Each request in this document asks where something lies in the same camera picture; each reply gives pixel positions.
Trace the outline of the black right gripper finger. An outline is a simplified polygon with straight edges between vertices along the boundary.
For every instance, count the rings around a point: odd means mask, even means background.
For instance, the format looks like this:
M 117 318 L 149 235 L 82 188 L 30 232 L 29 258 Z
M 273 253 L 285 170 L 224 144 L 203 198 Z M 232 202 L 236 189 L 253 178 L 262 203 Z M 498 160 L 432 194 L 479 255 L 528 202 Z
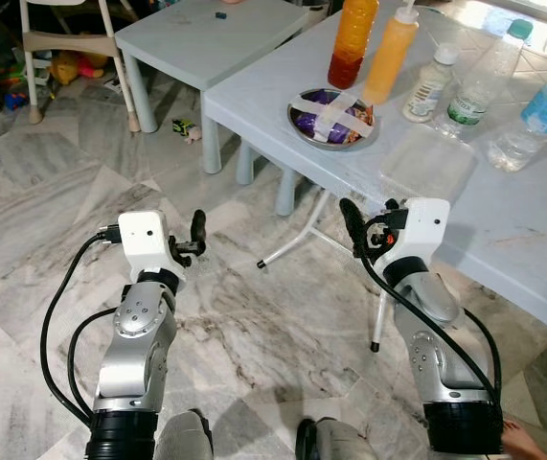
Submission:
M 359 207 L 350 198 L 339 198 L 339 210 L 352 240 L 353 257 L 361 259 L 365 255 L 366 246 L 365 220 L 362 219 Z

